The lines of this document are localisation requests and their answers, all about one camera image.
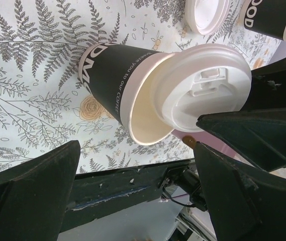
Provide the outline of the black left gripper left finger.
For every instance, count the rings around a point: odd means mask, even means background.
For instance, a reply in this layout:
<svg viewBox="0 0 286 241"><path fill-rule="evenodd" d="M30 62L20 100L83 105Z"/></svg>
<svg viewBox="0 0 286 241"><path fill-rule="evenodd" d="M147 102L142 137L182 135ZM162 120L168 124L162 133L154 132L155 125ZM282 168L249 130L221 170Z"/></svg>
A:
<svg viewBox="0 0 286 241"><path fill-rule="evenodd" d="M0 240L58 239L79 158L70 141L0 172Z"/></svg>

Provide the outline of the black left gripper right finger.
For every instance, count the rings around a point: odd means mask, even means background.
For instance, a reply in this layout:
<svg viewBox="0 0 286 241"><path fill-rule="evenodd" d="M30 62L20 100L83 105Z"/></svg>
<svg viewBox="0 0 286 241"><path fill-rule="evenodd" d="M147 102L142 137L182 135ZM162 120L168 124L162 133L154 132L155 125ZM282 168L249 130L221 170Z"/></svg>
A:
<svg viewBox="0 0 286 241"><path fill-rule="evenodd" d="M217 240L286 240L286 179L197 142L197 172Z"/></svg>

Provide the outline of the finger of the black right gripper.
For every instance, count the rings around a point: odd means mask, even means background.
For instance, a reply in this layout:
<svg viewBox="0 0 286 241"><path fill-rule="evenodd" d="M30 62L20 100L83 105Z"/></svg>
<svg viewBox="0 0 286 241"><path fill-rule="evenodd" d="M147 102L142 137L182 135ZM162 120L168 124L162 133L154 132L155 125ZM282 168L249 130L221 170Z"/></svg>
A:
<svg viewBox="0 0 286 241"><path fill-rule="evenodd" d="M249 97L244 111L286 108L286 58L251 71Z"/></svg>
<svg viewBox="0 0 286 241"><path fill-rule="evenodd" d="M286 168L286 108L208 114L196 125L256 168Z"/></svg>

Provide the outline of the white plastic cup lid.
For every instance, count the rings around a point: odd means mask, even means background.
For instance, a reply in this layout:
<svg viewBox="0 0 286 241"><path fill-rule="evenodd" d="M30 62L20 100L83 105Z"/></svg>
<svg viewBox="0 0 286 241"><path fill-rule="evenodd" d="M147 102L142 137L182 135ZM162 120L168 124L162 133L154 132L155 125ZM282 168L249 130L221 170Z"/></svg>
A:
<svg viewBox="0 0 286 241"><path fill-rule="evenodd" d="M153 72L150 98L173 129L195 133L205 114L239 111L251 90L251 69L234 48L203 44L174 53Z"/></svg>

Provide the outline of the black single paper cup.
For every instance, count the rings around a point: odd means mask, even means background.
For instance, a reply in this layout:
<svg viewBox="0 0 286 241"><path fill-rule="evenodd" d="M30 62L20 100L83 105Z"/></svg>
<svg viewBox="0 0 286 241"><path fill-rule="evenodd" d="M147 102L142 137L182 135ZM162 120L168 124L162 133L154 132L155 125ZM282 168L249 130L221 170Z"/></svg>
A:
<svg viewBox="0 0 286 241"><path fill-rule="evenodd" d="M173 127L156 113L150 98L153 73L173 53L115 43L97 43L83 53L78 75L92 96L139 145L162 141Z"/></svg>

